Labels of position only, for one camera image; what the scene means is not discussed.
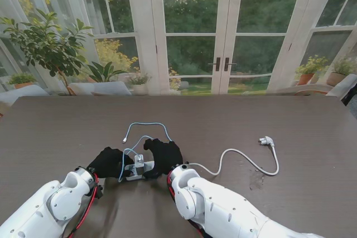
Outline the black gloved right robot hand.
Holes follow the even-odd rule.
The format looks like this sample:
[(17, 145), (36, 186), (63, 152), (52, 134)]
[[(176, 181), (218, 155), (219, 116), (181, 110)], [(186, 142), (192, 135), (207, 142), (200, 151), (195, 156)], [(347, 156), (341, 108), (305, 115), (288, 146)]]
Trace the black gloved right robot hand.
[(153, 169), (143, 174), (145, 179), (168, 175), (174, 168), (183, 164), (181, 151), (173, 141), (164, 143), (159, 139), (147, 139), (143, 148), (151, 151), (154, 160)]

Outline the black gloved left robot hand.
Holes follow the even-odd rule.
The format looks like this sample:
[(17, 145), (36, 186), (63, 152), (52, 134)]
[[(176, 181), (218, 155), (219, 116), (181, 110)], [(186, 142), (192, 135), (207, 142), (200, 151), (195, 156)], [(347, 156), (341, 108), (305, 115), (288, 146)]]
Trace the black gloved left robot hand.
[(131, 175), (124, 167), (134, 161), (119, 149), (104, 148), (97, 157), (87, 166), (87, 170), (96, 174), (98, 178), (124, 178)]

